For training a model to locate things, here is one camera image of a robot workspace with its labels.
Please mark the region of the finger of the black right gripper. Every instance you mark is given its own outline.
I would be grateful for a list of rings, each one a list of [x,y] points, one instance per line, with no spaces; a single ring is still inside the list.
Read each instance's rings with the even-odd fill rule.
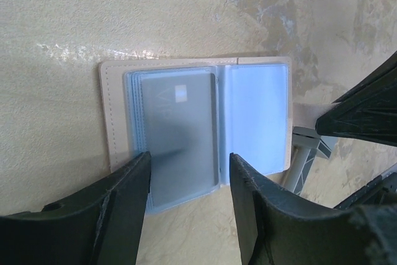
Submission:
[[[317,119],[319,135],[396,146],[396,54],[335,104]]]

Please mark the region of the beige card holder wallet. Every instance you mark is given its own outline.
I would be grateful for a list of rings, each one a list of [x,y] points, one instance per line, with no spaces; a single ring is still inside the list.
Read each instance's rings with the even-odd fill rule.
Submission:
[[[229,184],[231,153],[300,194],[336,139],[314,129],[329,106],[292,101],[291,67],[285,56],[102,63],[111,170],[151,154],[149,214]]]

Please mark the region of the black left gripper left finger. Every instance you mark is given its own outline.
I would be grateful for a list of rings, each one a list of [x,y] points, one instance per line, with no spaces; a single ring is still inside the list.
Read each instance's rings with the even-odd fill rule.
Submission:
[[[40,212],[1,217],[1,264],[135,264],[151,177],[141,153]]]

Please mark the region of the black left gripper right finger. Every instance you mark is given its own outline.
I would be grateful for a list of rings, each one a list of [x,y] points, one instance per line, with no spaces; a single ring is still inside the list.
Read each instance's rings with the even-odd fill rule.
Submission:
[[[243,264],[395,264],[396,203],[347,210],[308,201],[230,155]]]

